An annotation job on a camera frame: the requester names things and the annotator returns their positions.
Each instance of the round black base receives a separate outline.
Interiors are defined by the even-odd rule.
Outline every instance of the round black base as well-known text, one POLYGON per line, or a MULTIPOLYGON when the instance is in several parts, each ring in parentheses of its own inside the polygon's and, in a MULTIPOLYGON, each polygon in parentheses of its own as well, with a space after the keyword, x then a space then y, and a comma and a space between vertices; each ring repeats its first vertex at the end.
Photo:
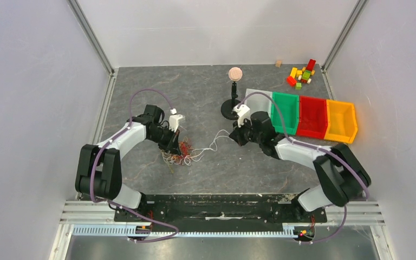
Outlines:
MULTIPOLYGON (((240 101, 235 99, 235 106, 238 105, 240 103, 240 101)), ((229 120, 236 120, 237 119, 237 114, 232 112, 232 100, 226 100, 224 101, 224 103, 221 106, 221 114, 223 115, 223 117, 229 119, 229 120)))

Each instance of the yellow bin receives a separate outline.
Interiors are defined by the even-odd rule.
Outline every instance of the yellow bin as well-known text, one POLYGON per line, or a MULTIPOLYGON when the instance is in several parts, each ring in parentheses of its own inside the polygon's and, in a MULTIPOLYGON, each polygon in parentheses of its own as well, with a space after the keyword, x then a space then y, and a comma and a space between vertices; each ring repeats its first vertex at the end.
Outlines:
POLYGON ((328 110, 328 129, 325 140, 353 143, 358 125, 355 117, 355 105, 353 103, 335 100, 326 100, 328 110))

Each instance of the red block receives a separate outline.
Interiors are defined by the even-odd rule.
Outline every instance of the red block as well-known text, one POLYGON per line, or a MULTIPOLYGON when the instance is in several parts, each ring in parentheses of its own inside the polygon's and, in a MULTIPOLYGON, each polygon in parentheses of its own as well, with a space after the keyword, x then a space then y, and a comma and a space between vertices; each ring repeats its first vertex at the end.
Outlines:
POLYGON ((315 60, 310 59, 305 69, 311 72, 313 70, 313 67, 315 66, 315 62, 315 60))
POLYGON ((288 84, 291 85, 291 87, 294 87, 296 85, 296 83, 297 83, 297 81, 293 77, 291 77, 291 76, 287 77, 286 78, 286 81, 287 81, 288 84))

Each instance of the black mounting plate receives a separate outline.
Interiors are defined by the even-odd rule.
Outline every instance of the black mounting plate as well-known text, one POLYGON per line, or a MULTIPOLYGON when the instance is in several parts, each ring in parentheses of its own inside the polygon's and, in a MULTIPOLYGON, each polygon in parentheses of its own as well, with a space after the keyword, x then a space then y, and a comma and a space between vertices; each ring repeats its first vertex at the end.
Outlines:
MULTIPOLYGON (((327 222, 324 209, 297 218, 291 199, 296 194, 147 194, 147 212, 155 220, 175 225, 181 232, 283 231, 282 223, 327 222)), ((117 210, 115 222, 146 222, 117 210)), ((153 225, 152 231, 173 231, 153 225)))

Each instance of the red bin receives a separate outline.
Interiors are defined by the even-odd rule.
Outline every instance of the red bin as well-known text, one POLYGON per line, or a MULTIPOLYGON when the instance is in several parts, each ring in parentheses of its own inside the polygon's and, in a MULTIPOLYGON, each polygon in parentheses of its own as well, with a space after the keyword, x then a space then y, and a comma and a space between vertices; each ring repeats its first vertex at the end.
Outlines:
POLYGON ((300 96, 299 125, 296 135, 324 139, 328 129, 326 99, 300 96))

